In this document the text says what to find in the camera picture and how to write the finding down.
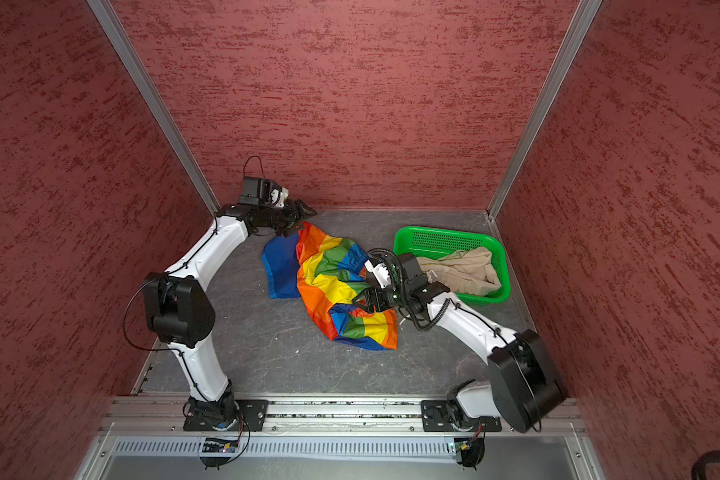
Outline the rainbow striped shorts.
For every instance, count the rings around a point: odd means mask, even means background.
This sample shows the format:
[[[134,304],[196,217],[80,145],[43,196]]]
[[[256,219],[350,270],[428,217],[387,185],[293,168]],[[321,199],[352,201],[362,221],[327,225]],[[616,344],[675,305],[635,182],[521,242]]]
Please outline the rainbow striped shorts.
[[[299,232],[270,240],[261,260],[270,297],[301,299],[328,339],[372,351],[398,347],[393,310],[367,313],[352,304],[369,287],[369,257],[355,241],[328,235],[306,222]]]

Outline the green plastic basket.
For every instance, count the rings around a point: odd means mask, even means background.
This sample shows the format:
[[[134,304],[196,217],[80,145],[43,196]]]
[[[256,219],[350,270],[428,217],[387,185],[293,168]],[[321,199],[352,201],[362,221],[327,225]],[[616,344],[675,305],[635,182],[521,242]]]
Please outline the green plastic basket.
[[[468,304],[499,304],[511,294],[510,274],[504,246],[495,238],[478,233],[461,232],[430,227],[408,226],[400,229],[394,239],[393,251],[397,255],[412,253],[416,257],[438,260],[457,251],[471,251],[484,247],[491,253],[491,266],[497,274],[499,287],[485,295],[458,292]]]

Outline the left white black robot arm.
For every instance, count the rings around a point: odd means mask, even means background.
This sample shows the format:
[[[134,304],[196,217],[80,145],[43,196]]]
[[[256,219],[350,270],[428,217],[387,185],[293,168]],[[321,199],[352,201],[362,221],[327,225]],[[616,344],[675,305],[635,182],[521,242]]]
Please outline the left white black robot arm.
[[[179,362],[189,384],[188,408],[194,419],[226,430],[239,417],[232,382],[213,346],[216,313],[206,288],[233,251],[258,229],[289,236],[315,215],[316,210],[301,200],[274,207],[232,205],[167,271],[145,278],[140,292],[147,328]]]

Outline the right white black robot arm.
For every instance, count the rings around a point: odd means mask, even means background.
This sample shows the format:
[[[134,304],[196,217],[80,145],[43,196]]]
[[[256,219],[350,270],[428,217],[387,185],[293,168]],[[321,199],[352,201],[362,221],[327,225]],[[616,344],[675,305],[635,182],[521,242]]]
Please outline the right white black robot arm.
[[[457,431],[478,431],[484,418],[501,419],[513,430],[541,431],[542,420],[568,397],[544,341],[533,330],[505,328],[465,305],[418,267],[369,260],[369,287],[352,304],[366,313],[395,310],[420,331],[439,327],[484,361],[487,379],[465,381],[447,399],[423,407],[427,421],[448,423]]]

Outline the beige shorts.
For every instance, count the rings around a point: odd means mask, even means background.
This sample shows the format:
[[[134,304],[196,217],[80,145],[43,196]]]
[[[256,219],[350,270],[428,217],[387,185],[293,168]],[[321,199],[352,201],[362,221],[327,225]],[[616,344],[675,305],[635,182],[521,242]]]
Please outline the beige shorts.
[[[493,254],[486,247],[456,251],[439,259],[416,258],[431,282],[440,282],[457,294],[487,297],[502,283],[492,265]]]

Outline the right base connector board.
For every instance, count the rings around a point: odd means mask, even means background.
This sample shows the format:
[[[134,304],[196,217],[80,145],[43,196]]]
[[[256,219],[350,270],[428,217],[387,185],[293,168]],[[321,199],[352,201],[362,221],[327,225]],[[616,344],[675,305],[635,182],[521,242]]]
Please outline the right base connector board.
[[[456,463],[464,468],[476,469],[485,454],[485,442],[482,438],[475,440],[458,440],[454,443]]]

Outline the base connector board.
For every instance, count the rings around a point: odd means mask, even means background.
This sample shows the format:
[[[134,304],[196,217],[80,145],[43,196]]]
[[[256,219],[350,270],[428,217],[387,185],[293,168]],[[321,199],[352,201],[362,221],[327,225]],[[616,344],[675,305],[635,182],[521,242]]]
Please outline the base connector board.
[[[464,468],[476,469],[485,454],[485,442],[482,438],[475,440],[458,440],[454,443],[456,463]]]
[[[206,437],[201,446],[202,456],[232,456],[237,453],[239,440]]]

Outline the left base connector board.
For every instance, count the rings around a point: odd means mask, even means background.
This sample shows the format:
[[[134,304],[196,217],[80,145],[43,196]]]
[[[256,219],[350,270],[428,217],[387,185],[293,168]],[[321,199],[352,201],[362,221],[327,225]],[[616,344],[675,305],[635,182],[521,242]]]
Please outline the left base connector board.
[[[206,437],[201,446],[202,456],[232,456],[237,453],[239,440]]]

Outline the white perforated vent strip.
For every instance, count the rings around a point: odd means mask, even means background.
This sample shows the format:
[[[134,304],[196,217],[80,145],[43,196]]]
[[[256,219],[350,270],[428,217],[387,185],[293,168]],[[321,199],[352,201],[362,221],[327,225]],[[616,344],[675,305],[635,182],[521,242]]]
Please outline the white perforated vent strip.
[[[443,437],[254,437],[243,440],[250,457],[400,458],[445,460],[455,457],[454,442]],[[233,446],[220,449],[204,437],[125,437],[112,448],[114,457],[231,457]]]

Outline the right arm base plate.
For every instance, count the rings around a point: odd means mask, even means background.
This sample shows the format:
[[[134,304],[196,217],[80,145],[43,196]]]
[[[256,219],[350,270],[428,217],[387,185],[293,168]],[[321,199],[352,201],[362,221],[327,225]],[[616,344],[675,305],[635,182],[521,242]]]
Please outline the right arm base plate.
[[[499,417],[469,417],[455,401],[422,400],[420,407],[425,432],[497,433],[502,431]]]

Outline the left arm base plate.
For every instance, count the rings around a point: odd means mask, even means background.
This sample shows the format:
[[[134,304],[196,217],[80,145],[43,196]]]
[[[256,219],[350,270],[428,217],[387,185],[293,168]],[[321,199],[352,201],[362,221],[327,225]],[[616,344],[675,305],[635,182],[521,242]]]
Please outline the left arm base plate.
[[[233,433],[259,432],[263,428],[267,400],[231,400],[203,402],[189,398],[183,409],[183,430],[188,432]]]

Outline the aluminium front rail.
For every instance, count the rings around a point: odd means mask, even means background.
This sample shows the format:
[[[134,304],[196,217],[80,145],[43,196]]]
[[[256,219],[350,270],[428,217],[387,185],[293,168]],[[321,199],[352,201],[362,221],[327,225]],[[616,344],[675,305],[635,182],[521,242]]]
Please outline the aluminium front rail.
[[[267,402],[253,410],[254,433],[263,436],[415,436],[425,435],[426,423],[443,435],[448,426],[422,408],[423,399],[374,395],[264,395]],[[184,435],[183,394],[141,394],[111,400],[100,423],[102,431],[120,434]]]

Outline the right aluminium corner post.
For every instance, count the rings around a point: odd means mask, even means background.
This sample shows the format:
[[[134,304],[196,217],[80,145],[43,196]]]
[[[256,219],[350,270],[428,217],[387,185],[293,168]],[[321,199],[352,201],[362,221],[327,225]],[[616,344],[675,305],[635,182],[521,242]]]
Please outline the right aluminium corner post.
[[[510,190],[530,153],[535,139],[543,126],[601,5],[601,0],[581,0],[578,2],[571,22],[531,111],[528,122],[489,204],[487,209],[487,219],[489,222],[495,223],[497,221]]]

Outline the aluminium corner post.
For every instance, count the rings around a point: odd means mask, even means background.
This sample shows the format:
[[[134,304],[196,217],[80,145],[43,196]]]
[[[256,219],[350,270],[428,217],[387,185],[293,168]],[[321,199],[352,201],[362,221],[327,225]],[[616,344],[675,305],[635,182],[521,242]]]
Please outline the aluminium corner post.
[[[212,215],[217,215],[221,205],[162,99],[157,86],[139,57],[136,48],[128,37],[112,3],[105,0],[88,0],[87,4],[146,102],[153,118],[203,203]]]
[[[531,111],[528,122],[489,204],[487,209],[487,219],[489,222],[495,223],[497,221],[510,190],[530,153],[535,139],[543,126],[601,5],[601,0],[581,0],[578,2],[571,22]]]

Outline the left aluminium corner post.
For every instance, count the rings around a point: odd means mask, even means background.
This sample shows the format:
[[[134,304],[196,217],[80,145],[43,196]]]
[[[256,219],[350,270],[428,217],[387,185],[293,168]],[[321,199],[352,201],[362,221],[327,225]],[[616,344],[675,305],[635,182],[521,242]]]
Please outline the left aluminium corner post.
[[[139,57],[136,48],[128,37],[112,3],[105,0],[88,0],[87,4],[146,102],[153,118],[203,203],[212,215],[217,215],[221,205],[162,99],[157,86]]]

